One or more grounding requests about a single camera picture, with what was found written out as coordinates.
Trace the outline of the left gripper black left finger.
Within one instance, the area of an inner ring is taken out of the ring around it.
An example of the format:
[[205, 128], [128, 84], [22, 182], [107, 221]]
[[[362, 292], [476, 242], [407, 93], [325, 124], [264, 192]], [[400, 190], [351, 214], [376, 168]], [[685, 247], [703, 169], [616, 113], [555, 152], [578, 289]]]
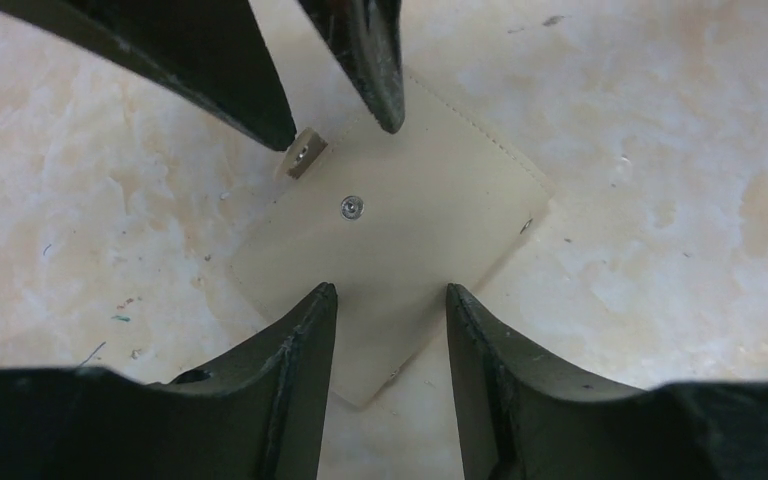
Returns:
[[99, 366], [0, 369], [0, 479], [313, 479], [338, 296], [169, 383]]

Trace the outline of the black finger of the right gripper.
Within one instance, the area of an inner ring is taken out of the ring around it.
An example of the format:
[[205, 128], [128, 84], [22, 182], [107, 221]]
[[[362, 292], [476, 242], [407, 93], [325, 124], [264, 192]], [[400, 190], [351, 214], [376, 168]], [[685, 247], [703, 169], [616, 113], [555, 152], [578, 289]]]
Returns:
[[192, 102], [273, 151], [297, 130], [251, 5], [237, 0], [0, 0], [57, 35]]

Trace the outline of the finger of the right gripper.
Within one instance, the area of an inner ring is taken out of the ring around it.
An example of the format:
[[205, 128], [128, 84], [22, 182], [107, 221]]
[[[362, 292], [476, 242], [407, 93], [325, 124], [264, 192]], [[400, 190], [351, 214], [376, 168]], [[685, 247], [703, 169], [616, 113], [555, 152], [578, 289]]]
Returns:
[[362, 101], [387, 133], [405, 121], [401, 0], [300, 0]]

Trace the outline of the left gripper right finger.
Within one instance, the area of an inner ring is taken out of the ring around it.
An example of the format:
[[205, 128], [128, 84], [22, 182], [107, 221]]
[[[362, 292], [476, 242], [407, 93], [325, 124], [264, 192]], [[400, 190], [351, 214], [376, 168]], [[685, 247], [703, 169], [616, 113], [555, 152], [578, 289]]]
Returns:
[[468, 479], [768, 479], [768, 382], [634, 388], [543, 348], [459, 284], [446, 333]]

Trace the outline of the beige card sleeve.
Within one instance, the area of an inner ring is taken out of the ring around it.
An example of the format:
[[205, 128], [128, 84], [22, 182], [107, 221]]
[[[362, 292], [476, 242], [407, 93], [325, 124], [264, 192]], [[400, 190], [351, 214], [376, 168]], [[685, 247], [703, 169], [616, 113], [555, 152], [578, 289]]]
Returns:
[[293, 186], [233, 256], [244, 297], [274, 321], [315, 285], [339, 296], [331, 386], [369, 403], [435, 333], [447, 285], [474, 287], [540, 218], [548, 179], [514, 146], [403, 66], [405, 121], [366, 107], [328, 141], [301, 134]]

